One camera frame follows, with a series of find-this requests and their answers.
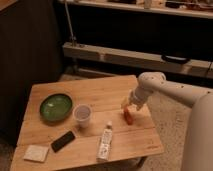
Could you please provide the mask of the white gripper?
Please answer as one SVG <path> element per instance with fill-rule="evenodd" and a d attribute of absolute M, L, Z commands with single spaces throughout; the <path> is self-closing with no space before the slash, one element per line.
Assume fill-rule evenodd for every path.
<path fill-rule="evenodd" d="M 126 108 L 130 106 L 131 104 L 134 104 L 136 106 L 136 111 L 139 111 L 142 109 L 143 105 L 147 102 L 148 97 L 151 95 L 151 92 L 136 87 L 134 90 L 130 92 L 129 99 L 125 97 L 121 103 L 121 108 Z"/>

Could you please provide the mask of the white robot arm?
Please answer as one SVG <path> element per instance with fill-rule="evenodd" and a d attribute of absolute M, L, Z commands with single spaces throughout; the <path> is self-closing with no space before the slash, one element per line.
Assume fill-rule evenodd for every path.
<path fill-rule="evenodd" d="M 191 108 L 181 171 L 213 171 L 213 89 L 168 81 L 162 72 L 144 72 L 121 103 L 140 110 L 155 91 Z"/>

